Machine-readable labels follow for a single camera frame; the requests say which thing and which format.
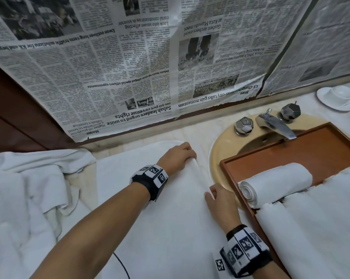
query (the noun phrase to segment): sink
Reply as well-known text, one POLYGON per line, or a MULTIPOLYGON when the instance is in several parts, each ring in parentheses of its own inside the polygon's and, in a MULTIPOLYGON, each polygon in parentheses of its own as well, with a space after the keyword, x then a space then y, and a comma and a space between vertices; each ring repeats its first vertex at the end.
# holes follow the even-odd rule
MULTIPOLYGON (((271 112, 271 114, 277 117, 278 111, 275 110, 271 112)), ((255 114, 249 116, 249 118, 255 121, 257 116, 258 114, 255 114)), ((298 135, 326 122, 327 121, 322 118, 302 113, 301 116, 296 118, 288 126, 298 135)), ((220 183, 223 187, 233 192, 233 188, 230 186, 229 181, 219 166, 220 161, 274 143, 281 139, 283 139, 283 136, 278 133, 257 125, 255 125, 254 129, 247 137, 240 137, 234 132, 234 124, 230 125, 219 135, 210 150, 208 164, 213 181, 215 183, 220 183)))
MULTIPOLYGON (((305 130, 293 130, 293 132, 298 135, 298 134, 301 134, 303 133, 305 130)), ((255 138, 254 140, 248 142, 246 145, 244 145, 242 147, 241 150, 238 151, 238 153, 236 154, 244 154, 246 152, 249 152, 249 151, 252 151, 252 150, 255 150, 261 146, 265 146, 265 145, 269 145, 271 143, 274 143, 274 142, 277 142, 279 140, 282 140, 283 139, 283 136, 276 133, 276 132, 269 132, 267 134, 264 134, 262 136, 259 136, 257 138, 255 138)))

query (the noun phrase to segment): countertop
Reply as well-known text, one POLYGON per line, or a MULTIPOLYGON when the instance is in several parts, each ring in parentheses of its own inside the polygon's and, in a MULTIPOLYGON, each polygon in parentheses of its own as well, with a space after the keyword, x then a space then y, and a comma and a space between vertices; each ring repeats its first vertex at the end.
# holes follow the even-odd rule
MULTIPOLYGON (((107 147, 101 151, 92 151, 96 159, 102 159, 124 151, 139 148, 150 143, 162 140, 183 140, 191 144, 197 153, 197 163, 208 182, 212 180, 208 169, 208 155, 215 139, 231 124, 244 116, 254 115, 265 112, 268 108, 281 109, 288 103, 300 105, 301 111, 309 115, 317 116, 334 123, 342 131, 350 136, 350 112, 339 112, 326 107, 312 92, 306 95, 293 97, 288 100, 266 104, 260 107, 251 108, 231 115, 210 119, 208 121, 196 123, 190 126, 184 126, 178 129, 170 130, 160 134, 153 134, 150 137, 124 143, 118 146, 107 147)), ((89 165, 82 172, 70 174, 66 177, 71 185, 81 189, 80 199, 90 208, 95 209, 98 206, 96 190, 96 164, 89 165)))

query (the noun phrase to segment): white cup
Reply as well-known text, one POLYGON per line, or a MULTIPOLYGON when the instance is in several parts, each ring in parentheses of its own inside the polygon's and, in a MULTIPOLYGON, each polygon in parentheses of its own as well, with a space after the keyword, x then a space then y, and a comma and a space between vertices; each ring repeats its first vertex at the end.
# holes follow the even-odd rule
POLYGON ((337 106, 345 105, 350 100, 350 88, 343 85, 332 87, 323 98, 337 106))

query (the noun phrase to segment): brown tray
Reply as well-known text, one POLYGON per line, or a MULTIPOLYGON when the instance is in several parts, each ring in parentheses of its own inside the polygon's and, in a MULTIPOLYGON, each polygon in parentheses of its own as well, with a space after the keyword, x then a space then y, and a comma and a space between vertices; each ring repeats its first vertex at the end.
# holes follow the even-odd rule
POLYGON ((256 210, 249 206, 237 184, 260 172, 288 163, 302 164, 313 176, 312 186, 321 184, 326 178, 350 167, 350 139, 329 122, 299 134, 295 140, 280 140, 220 161, 220 167, 247 213, 253 229, 268 244, 275 262, 285 271, 256 220, 256 210))

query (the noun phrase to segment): faucet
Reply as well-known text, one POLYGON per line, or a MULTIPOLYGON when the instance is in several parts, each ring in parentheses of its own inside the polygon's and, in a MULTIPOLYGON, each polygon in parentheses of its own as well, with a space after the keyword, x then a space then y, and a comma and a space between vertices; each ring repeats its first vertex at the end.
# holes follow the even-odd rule
POLYGON ((288 140, 293 140, 297 136, 296 134, 281 120, 277 117, 270 115, 271 108, 266 113, 262 113, 255 118, 255 121, 259 127, 268 127, 269 129, 277 132, 284 136, 288 140))

